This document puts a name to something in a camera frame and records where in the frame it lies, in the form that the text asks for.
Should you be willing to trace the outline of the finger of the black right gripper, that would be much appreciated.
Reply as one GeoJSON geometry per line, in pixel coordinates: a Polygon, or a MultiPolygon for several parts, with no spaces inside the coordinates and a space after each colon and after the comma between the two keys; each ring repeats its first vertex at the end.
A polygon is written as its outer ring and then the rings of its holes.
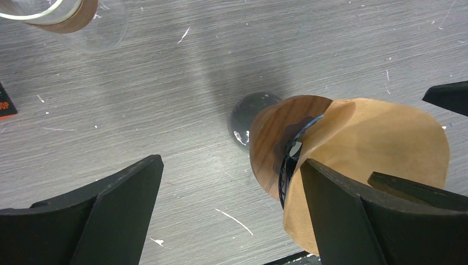
{"type": "Polygon", "coordinates": [[[422,101],[467,116],[467,81],[432,86],[422,101]]]}
{"type": "Polygon", "coordinates": [[[467,197],[407,179],[373,172],[368,184],[387,194],[440,209],[467,211],[467,197]]]}

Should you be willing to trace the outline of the small glass carafe wood collar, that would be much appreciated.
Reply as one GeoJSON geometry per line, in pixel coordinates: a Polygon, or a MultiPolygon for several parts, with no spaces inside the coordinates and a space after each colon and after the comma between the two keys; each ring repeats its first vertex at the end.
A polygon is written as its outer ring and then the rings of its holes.
{"type": "Polygon", "coordinates": [[[115,47],[128,25],[124,1],[1,1],[1,18],[41,29],[88,54],[115,47]]]}

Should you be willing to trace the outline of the brown paper coffee filter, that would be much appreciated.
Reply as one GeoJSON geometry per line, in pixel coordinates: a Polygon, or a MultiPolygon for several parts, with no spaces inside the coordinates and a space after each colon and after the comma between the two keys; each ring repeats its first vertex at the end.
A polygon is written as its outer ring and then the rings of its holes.
{"type": "Polygon", "coordinates": [[[439,122],[419,108],[355,98],[339,99],[300,137],[299,164],[312,158],[367,184],[373,172],[443,188],[450,148],[439,122]]]}

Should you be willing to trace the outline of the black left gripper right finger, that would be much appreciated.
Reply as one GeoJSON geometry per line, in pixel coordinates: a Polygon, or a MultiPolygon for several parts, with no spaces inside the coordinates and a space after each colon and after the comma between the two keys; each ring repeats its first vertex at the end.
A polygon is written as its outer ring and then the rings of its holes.
{"type": "Polygon", "coordinates": [[[467,211],[401,199],[313,159],[300,172],[322,264],[467,263],[467,211]]]}

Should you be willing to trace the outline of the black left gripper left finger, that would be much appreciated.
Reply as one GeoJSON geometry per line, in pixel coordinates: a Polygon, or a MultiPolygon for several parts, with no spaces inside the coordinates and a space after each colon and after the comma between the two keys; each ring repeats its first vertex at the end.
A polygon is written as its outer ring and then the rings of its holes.
{"type": "Polygon", "coordinates": [[[164,164],[150,155],[28,208],[1,210],[2,264],[138,264],[164,164]]]}

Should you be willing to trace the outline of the blue glass dripper cone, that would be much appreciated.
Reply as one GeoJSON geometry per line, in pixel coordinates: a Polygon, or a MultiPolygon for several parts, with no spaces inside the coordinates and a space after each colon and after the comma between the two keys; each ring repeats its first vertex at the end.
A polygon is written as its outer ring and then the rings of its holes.
{"type": "Polygon", "coordinates": [[[286,195],[289,189],[289,184],[292,179],[295,167],[299,160],[299,153],[301,151],[301,146],[295,152],[291,152],[291,150],[296,146],[298,143],[299,138],[309,129],[311,126],[316,124],[321,118],[323,114],[313,118],[310,122],[304,125],[299,132],[297,132],[294,137],[289,140],[285,146],[285,156],[283,158],[279,177],[278,177],[278,192],[279,192],[279,200],[281,203],[281,207],[284,209],[286,195]]]}

